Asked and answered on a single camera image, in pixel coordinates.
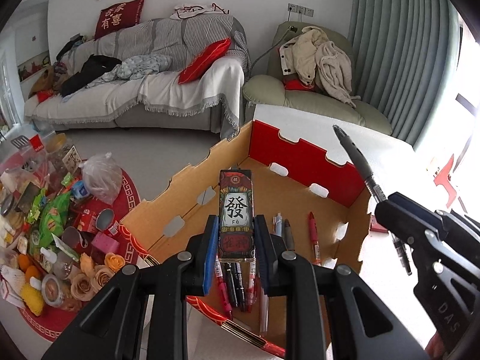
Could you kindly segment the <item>person's right hand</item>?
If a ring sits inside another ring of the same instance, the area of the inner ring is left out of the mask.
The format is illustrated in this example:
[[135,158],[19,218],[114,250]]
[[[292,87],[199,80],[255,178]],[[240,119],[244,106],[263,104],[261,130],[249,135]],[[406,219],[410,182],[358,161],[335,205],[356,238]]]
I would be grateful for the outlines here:
[[431,337],[425,347],[425,352],[432,360],[442,360],[447,356],[447,350],[438,332]]

